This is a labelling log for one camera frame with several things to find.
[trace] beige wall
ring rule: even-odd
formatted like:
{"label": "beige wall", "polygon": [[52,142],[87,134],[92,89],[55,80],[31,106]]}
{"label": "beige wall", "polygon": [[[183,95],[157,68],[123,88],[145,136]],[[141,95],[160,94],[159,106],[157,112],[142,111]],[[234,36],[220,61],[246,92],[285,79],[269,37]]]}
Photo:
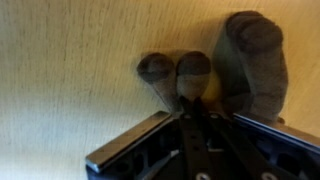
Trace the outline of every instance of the beige wall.
{"label": "beige wall", "polygon": [[[86,179],[84,157],[157,110],[141,53],[211,56],[232,12],[282,27],[282,116],[320,136],[320,1],[0,0],[0,179]],[[213,78],[205,97],[219,93]]]}

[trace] wall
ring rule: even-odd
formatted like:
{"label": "wall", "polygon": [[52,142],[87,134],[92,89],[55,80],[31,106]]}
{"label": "wall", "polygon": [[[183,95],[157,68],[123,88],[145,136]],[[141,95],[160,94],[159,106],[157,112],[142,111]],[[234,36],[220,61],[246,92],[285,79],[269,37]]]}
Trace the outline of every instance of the wall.
{"label": "wall", "polygon": [[[320,136],[319,6],[311,0],[0,0],[0,178],[86,179],[85,155],[165,110],[137,77],[141,54],[211,56],[224,20],[241,10],[260,11],[283,29],[290,87],[281,115],[287,125]],[[219,95],[212,77],[209,99]]]}

